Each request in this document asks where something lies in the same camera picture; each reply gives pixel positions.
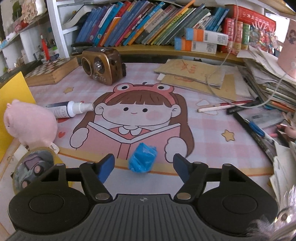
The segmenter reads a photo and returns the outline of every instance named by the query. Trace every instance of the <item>pink cheek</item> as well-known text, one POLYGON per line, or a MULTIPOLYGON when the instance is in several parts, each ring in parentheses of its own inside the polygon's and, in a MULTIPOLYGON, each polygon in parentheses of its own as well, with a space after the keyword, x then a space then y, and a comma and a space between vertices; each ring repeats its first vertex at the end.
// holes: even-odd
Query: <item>pink cheek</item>
POLYGON ((147 120, 156 121, 161 119, 163 114, 160 111, 153 110, 146 115, 147 120))
POLYGON ((112 109, 108 111, 107 115, 113 119, 119 117, 121 115, 121 112, 121 109, 112 109))

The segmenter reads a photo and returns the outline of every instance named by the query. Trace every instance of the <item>red heart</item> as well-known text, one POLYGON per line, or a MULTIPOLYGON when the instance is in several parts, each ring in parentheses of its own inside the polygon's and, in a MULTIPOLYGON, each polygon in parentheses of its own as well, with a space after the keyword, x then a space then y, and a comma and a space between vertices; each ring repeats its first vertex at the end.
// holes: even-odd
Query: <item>red heart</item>
POLYGON ((58 123, 62 123, 62 122, 65 122, 66 120, 69 120, 70 118, 58 118, 57 119, 57 122, 58 123))
POLYGON ((65 134, 66 134, 66 132, 61 132, 61 131, 60 131, 59 134, 58 134, 58 137, 59 137, 59 138, 62 138, 65 134))

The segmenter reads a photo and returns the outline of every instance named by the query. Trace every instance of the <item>round black disc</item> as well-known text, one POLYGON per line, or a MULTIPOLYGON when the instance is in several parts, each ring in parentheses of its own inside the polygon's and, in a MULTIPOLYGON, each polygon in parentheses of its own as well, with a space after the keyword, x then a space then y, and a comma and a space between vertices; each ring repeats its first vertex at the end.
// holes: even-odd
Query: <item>round black disc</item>
POLYGON ((80 223, 89 209, 87 198, 78 190, 53 182, 42 188, 28 186, 9 203, 12 223, 30 233, 52 234, 80 223))
POLYGON ((246 234, 250 224, 263 215, 273 220, 278 210, 267 192, 244 182, 228 182, 205 192, 196 208, 211 227, 232 235, 246 234))

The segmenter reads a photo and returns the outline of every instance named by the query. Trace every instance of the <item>yellow star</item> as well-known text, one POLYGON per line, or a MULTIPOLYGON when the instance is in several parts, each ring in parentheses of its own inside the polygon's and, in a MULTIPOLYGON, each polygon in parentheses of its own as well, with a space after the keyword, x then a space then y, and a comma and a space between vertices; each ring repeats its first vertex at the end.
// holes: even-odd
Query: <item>yellow star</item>
POLYGON ((73 89, 74 89, 74 87, 67 88, 67 89, 65 89, 63 92, 64 92, 65 94, 67 94, 67 93, 69 93, 69 92, 72 92, 73 89))
POLYGON ((228 130, 225 130, 224 133, 221 134, 223 137, 225 137, 225 140, 228 141, 235 141, 234 139, 234 133, 229 132, 228 130))

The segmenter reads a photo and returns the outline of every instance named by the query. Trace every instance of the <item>chessboard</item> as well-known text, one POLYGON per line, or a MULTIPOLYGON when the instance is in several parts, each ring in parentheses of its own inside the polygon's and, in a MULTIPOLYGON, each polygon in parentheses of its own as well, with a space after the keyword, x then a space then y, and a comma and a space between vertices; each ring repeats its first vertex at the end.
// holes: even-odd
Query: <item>chessboard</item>
POLYGON ((57 59, 35 68, 25 76, 28 86, 54 85, 78 67, 77 58, 57 59))

